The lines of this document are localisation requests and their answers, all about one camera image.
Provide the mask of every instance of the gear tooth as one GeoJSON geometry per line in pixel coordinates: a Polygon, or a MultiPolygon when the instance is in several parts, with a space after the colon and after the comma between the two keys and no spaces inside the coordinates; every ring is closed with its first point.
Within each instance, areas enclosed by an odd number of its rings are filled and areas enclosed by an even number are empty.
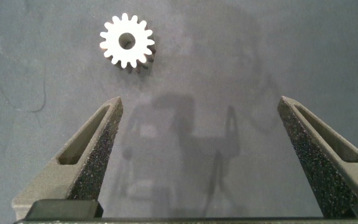
{"type": "Polygon", "coordinates": [[[112,59],[111,59],[111,63],[113,65],[115,65],[115,64],[117,64],[117,62],[118,62],[118,58],[113,56],[112,59]]]}
{"type": "Polygon", "coordinates": [[[146,49],[144,51],[144,53],[147,54],[147,55],[152,55],[153,54],[153,52],[150,49],[146,49]]]}
{"type": "Polygon", "coordinates": [[[108,44],[107,44],[106,41],[100,43],[99,46],[100,46],[100,48],[102,48],[102,49],[107,49],[107,48],[108,48],[108,44]]]}
{"type": "Polygon", "coordinates": [[[128,14],[126,13],[122,14],[122,21],[128,21],[128,14]]]}
{"type": "Polygon", "coordinates": [[[131,61],[131,66],[132,66],[132,68],[136,68],[136,60],[133,60],[133,61],[131,61]]]}
{"type": "Polygon", "coordinates": [[[147,37],[150,37],[153,34],[153,31],[152,30],[146,30],[145,33],[146,33],[147,37]]]}
{"type": "Polygon", "coordinates": [[[109,29],[112,28],[112,24],[109,23],[109,22],[107,22],[107,23],[104,24],[104,27],[105,27],[107,30],[109,30],[109,29]]]}
{"type": "Polygon", "coordinates": [[[131,21],[132,21],[132,22],[136,22],[136,23],[137,23],[137,15],[132,16],[131,21]]]}
{"type": "Polygon", "coordinates": [[[111,50],[107,50],[104,52],[104,57],[110,57],[111,55],[111,50]]]}
{"type": "Polygon", "coordinates": [[[147,59],[146,59],[145,55],[142,55],[141,57],[139,57],[139,61],[142,63],[146,63],[147,59]]]}
{"type": "Polygon", "coordinates": [[[146,22],[146,21],[142,21],[142,22],[140,22],[139,25],[141,26],[141,28],[146,29],[147,22],[146,22]]]}
{"type": "Polygon", "coordinates": [[[118,18],[117,16],[113,16],[113,17],[112,17],[112,22],[113,22],[114,24],[116,24],[116,23],[120,22],[120,20],[119,20],[119,18],[118,18]]]}
{"type": "Polygon", "coordinates": [[[107,37],[109,36],[109,34],[107,32],[100,32],[100,36],[107,39],[107,37]]]}
{"type": "Polygon", "coordinates": [[[151,40],[151,39],[147,39],[147,46],[149,45],[154,45],[154,40],[151,40]]]}
{"type": "Polygon", "coordinates": [[[128,64],[127,61],[121,60],[121,67],[122,67],[122,68],[126,68],[126,67],[127,67],[127,64],[128,64]]]}

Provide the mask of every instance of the spur gear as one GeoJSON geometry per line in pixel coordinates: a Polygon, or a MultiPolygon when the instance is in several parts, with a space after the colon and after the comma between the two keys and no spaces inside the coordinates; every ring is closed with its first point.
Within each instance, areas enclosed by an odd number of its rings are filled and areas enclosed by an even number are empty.
{"type": "Polygon", "coordinates": [[[126,13],[122,15],[122,20],[113,16],[112,23],[104,24],[108,31],[100,33],[106,39],[100,43],[100,47],[106,50],[104,56],[112,56],[113,65],[121,61],[122,68],[126,68],[128,63],[132,68],[137,68],[150,61],[153,52],[148,46],[153,46],[154,40],[148,38],[153,31],[146,29],[146,25],[146,21],[137,23],[137,16],[132,16],[131,20],[126,13]]]}

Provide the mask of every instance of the gray surface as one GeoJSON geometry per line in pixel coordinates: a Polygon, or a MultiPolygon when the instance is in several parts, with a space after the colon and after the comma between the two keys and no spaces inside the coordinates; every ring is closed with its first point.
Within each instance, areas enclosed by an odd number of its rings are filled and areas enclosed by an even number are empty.
{"type": "Polygon", "coordinates": [[[115,96],[104,216],[321,216],[276,107],[294,98],[358,147],[358,1],[0,1],[0,84],[0,223],[115,96]],[[140,75],[99,48],[123,12],[155,33],[140,75]],[[219,147],[230,106],[240,138],[219,147]]]}

